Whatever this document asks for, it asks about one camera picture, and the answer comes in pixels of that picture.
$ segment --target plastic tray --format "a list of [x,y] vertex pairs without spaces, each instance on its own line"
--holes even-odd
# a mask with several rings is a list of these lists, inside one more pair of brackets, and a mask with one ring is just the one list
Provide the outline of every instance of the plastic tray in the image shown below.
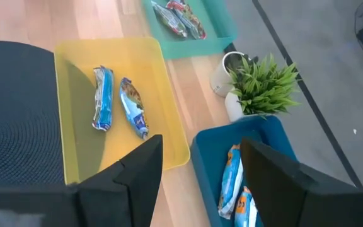
[[[233,144],[240,143],[242,137],[261,141],[296,160],[284,128],[274,116],[269,116],[266,120],[249,117],[227,126],[199,132],[191,146],[192,161],[212,227],[234,226],[234,214],[230,220],[221,218],[217,205],[227,153]],[[250,182],[243,182],[242,189],[247,184]],[[259,216],[257,220],[256,227],[263,226]]]
[[[142,0],[152,35],[159,41],[165,59],[221,53],[237,37],[236,26],[223,0],[186,0],[201,21],[207,33],[205,40],[177,37],[160,22],[152,8],[151,0]],[[166,6],[167,0],[154,0]]]
[[[163,135],[163,168],[185,164],[190,151],[158,42],[116,38],[64,42],[55,49],[62,152],[66,183],[79,182],[118,161],[143,141],[125,118],[118,98],[127,77],[144,103],[150,137]],[[114,71],[113,124],[108,132],[91,125],[95,112],[93,68]]]

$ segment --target potted plant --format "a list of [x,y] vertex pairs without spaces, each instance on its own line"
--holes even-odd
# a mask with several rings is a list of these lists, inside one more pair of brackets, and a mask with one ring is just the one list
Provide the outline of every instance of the potted plant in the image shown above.
[[234,87],[225,98],[231,122],[251,115],[287,112],[287,107],[298,105],[291,98],[296,87],[296,64],[277,68],[274,57],[262,62],[250,62],[244,57],[241,64],[228,68]]
[[246,59],[246,61],[250,61],[247,54],[238,51],[228,52],[224,55],[222,61],[219,63],[214,73],[210,77],[210,85],[214,93],[225,97],[228,92],[233,89],[233,81],[229,75],[227,67],[235,68],[235,64],[241,65],[241,59],[243,58]]

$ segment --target yellow tray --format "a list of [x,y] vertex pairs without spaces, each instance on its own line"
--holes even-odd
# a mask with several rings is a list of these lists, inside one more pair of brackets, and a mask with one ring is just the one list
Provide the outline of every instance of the yellow tray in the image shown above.
[[[127,77],[145,107],[149,137],[163,135],[164,170],[184,165],[190,150],[177,112],[159,43],[153,38],[115,38],[64,42],[55,48],[55,71],[66,183],[80,182],[138,147],[118,97]],[[114,71],[113,124],[108,132],[91,125],[95,112],[93,68]]]

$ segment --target wooden table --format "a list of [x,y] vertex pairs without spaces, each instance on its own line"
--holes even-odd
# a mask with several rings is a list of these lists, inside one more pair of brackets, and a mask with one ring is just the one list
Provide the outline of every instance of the wooden table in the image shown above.
[[[63,40],[150,35],[141,0],[0,0],[0,40],[53,51]],[[224,99],[209,86],[221,57],[166,63],[189,142],[198,131],[229,122]],[[210,226],[191,161],[163,173],[151,226]]]

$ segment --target plastic packaging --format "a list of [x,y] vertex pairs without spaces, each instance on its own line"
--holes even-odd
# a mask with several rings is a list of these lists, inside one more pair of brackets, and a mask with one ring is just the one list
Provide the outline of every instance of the plastic packaging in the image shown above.
[[184,0],[170,0],[166,7],[173,9],[181,22],[190,30],[193,38],[203,40],[207,37],[201,21],[193,14],[191,7]]
[[95,115],[92,126],[107,131],[112,126],[113,71],[103,66],[93,69],[96,78]]
[[240,159],[240,145],[233,145],[228,152],[228,162],[222,176],[221,196],[218,205],[218,214],[221,217],[231,219],[242,179],[243,165]]
[[255,204],[255,200],[252,198],[250,201],[250,210],[249,210],[249,226],[255,227],[257,222],[257,208]]
[[123,104],[125,116],[134,128],[137,135],[143,139],[147,139],[149,127],[146,122],[144,106],[141,97],[132,85],[131,80],[123,78],[118,89],[120,101]]
[[187,29],[180,19],[170,10],[165,7],[151,1],[152,7],[158,17],[161,18],[163,24],[170,28],[177,35],[187,38]]
[[250,202],[252,200],[249,189],[244,186],[243,191],[236,204],[236,211],[234,214],[235,227],[248,227],[249,226],[249,210]]

